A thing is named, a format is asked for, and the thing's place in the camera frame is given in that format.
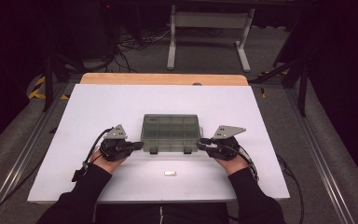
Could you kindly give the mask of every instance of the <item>triangular metal plate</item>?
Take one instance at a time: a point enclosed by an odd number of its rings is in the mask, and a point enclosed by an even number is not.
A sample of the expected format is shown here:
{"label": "triangular metal plate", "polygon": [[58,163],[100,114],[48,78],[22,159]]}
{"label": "triangular metal plate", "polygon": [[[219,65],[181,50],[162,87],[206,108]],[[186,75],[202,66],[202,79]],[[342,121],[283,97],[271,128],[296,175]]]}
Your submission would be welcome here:
{"label": "triangular metal plate", "polygon": [[232,127],[232,126],[226,126],[226,125],[220,125],[217,131],[214,133],[213,138],[214,139],[227,139],[231,136],[234,136],[238,133],[245,132],[246,129],[239,128],[239,127]]}
{"label": "triangular metal plate", "polygon": [[126,139],[126,138],[127,138],[127,134],[124,131],[124,128],[121,124],[118,124],[118,126],[113,128],[112,131],[110,131],[105,137],[105,139]]}

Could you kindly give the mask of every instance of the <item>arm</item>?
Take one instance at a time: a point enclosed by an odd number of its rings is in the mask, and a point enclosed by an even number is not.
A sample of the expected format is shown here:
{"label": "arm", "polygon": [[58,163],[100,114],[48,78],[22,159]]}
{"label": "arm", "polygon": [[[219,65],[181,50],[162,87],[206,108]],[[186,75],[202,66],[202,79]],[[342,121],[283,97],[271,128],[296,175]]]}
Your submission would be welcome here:
{"label": "arm", "polygon": [[97,151],[91,156],[89,169],[77,181],[71,192],[64,193],[37,223],[91,223],[94,206],[104,186],[109,182],[114,170],[125,160],[106,161]]}
{"label": "arm", "polygon": [[240,223],[285,223],[280,205],[258,187],[243,158],[237,156],[231,161],[216,161],[225,168],[237,195]]}

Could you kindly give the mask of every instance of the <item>white tabletop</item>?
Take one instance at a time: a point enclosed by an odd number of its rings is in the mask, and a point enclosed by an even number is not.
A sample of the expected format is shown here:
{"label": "white tabletop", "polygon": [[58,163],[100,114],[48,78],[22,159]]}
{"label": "white tabletop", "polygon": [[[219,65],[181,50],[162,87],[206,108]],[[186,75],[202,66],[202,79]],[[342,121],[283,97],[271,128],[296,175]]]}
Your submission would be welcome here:
{"label": "white tabletop", "polygon": [[[282,172],[251,87],[78,84],[62,116],[28,197],[54,203],[71,191],[76,169],[105,129],[122,124],[129,141],[140,141],[144,114],[196,114],[204,137],[219,125],[246,128],[236,135],[252,157],[260,188],[289,198]],[[164,172],[175,171],[176,176]],[[235,200],[222,167],[199,151],[150,155],[135,151],[114,172],[99,203],[222,202]]]}

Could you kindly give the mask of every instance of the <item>metal rail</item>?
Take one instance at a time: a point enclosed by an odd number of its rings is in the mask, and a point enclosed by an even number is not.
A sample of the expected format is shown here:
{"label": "metal rail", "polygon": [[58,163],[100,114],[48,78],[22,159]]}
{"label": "metal rail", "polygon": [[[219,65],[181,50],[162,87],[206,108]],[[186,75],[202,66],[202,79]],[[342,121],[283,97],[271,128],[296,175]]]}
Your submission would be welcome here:
{"label": "metal rail", "polygon": [[307,139],[310,144],[310,154],[315,161],[316,167],[318,168],[319,174],[322,177],[322,181],[324,182],[324,186],[326,187],[327,193],[330,196],[331,202],[333,203],[336,212],[338,214],[339,220],[341,223],[355,223],[351,212],[348,209],[348,206],[345,204],[344,198],[339,191],[336,179],[333,177],[333,174],[330,172],[330,169],[327,165],[326,160],[324,159],[324,155],[312,133],[310,125],[306,118],[303,118],[298,111],[296,102],[296,94],[293,89],[285,90],[286,96],[289,99],[290,105],[296,113],[296,118],[298,123],[301,126],[304,134],[307,136]]}
{"label": "metal rail", "polygon": [[[20,156],[17,158],[16,162],[14,163],[13,167],[11,168],[10,172],[7,175],[7,178],[0,188],[0,202],[16,187],[17,183],[19,182],[21,175],[28,164],[31,156],[34,153],[34,146],[39,141],[39,136],[44,130],[46,124],[48,123],[49,118],[51,117],[52,112],[54,111],[55,106],[60,100],[60,97],[63,95],[67,84],[59,83],[57,84],[57,90],[54,94],[54,100],[49,107],[49,109],[42,113],[39,120],[37,121],[34,129],[31,133],[31,136],[28,138],[27,143],[25,144],[24,148]],[[2,213],[6,204],[3,204],[0,207],[0,214]]]}

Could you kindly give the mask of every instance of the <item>plastic container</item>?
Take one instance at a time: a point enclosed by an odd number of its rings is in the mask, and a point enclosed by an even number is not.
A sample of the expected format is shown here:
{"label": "plastic container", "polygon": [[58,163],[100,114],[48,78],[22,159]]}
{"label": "plastic container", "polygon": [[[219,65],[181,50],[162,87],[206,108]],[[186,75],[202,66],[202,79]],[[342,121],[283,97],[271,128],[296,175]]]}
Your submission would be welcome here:
{"label": "plastic container", "polygon": [[197,115],[146,114],[142,127],[144,151],[150,154],[159,152],[198,151],[200,125]]}

